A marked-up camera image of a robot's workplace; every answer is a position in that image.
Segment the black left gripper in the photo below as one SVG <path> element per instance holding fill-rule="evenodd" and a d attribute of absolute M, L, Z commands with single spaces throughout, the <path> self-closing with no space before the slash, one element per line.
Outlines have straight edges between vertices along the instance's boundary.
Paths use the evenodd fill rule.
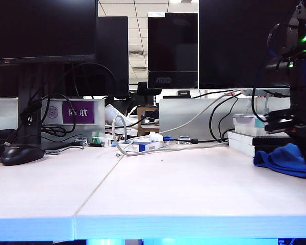
<path fill-rule="evenodd" d="M 292 109 L 271 111 L 264 115 L 265 131 L 268 133 L 287 132 L 295 126 L 306 126 L 306 119 L 299 118 Z M 297 131 L 294 141 L 306 162 L 306 132 Z"/>

